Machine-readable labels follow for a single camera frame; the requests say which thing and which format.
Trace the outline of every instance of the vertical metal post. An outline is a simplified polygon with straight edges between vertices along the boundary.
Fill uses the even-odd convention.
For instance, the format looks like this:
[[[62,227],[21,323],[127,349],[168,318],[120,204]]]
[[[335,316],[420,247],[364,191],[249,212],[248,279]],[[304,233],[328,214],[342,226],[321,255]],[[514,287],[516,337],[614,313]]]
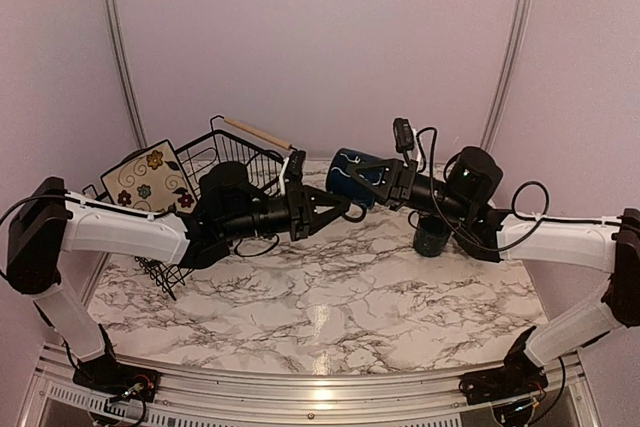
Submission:
[[[138,110],[136,96],[133,91],[129,67],[127,66],[127,57],[124,51],[120,18],[118,16],[117,0],[104,0],[104,3],[106,7],[109,33],[111,36],[111,45],[113,47],[116,66],[120,76],[120,83],[122,85],[122,91],[127,105],[127,114],[131,122],[131,129],[133,130],[136,145],[139,149],[142,149],[148,145],[147,137],[142,126],[142,119],[140,117],[140,111]]]
[[[502,63],[500,78],[498,79],[493,103],[491,105],[491,110],[489,111],[489,117],[484,128],[484,133],[482,134],[482,141],[480,142],[480,147],[487,151],[490,151],[493,147],[493,143],[498,133],[500,119],[504,113],[507,95],[509,93],[509,86],[513,76],[513,69],[518,59],[518,54],[520,53],[520,47],[522,45],[522,39],[524,37],[530,10],[531,0],[516,0],[513,21],[511,23],[511,33],[509,35],[504,61]]]

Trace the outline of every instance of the black wire dish rack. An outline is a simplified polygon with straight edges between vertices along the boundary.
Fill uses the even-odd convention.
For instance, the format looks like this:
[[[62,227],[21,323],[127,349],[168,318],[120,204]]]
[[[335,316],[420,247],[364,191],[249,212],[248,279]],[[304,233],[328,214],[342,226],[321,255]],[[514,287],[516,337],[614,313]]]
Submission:
[[[196,197],[200,198],[200,177],[222,162],[237,161],[247,166],[249,181],[265,194],[272,197],[279,193],[278,176],[284,163],[282,154],[273,149],[260,147],[232,132],[216,128],[215,121],[224,117],[217,115],[210,121],[211,131],[175,150],[178,160],[187,176]],[[145,149],[128,156],[134,158]],[[95,185],[87,186],[83,191],[96,200],[112,202],[107,192],[98,194]],[[173,300],[176,296],[173,287],[185,285],[186,277],[193,269],[182,268],[173,264],[165,264],[158,260],[135,257],[136,262],[153,279],[162,292],[169,294]]]

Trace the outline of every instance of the white marble surface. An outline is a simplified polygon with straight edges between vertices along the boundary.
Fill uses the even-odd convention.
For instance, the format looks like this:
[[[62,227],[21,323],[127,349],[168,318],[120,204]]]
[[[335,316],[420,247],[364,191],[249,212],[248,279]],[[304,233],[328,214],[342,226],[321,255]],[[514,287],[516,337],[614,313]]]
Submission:
[[[321,186],[324,165],[307,165],[305,182]],[[546,322],[522,263],[476,261],[454,243],[420,257],[406,214],[376,207],[360,224],[340,219],[301,242],[285,234],[270,254],[194,272],[175,287],[177,301],[133,259],[113,256],[89,311],[122,354],[319,375],[498,360]]]

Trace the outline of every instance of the red flower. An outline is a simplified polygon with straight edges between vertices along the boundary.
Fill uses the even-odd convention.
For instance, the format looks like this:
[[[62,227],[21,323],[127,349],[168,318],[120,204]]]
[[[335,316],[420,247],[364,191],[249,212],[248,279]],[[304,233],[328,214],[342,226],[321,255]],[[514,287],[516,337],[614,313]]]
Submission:
[[[131,194],[126,190],[123,190],[118,194],[118,203],[125,207],[131,203]]]
[[[185,194],[182,194],[180,197],[178,197],[178,202],[180,202],[180,207],[185,209],[185,208],[191,207],[194,200],[193,200],[193,197],[191,197],[191,194],[185,193]]]

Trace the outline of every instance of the white backdrop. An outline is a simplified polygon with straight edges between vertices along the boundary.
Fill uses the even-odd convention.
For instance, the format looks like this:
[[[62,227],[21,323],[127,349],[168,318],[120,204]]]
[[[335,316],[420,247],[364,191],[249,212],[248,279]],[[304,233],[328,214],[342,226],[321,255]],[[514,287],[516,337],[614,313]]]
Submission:
[[[391,122],[480,141],[515,0],[118,0],[150,142],[222,113],[312,156],[392,153]]]

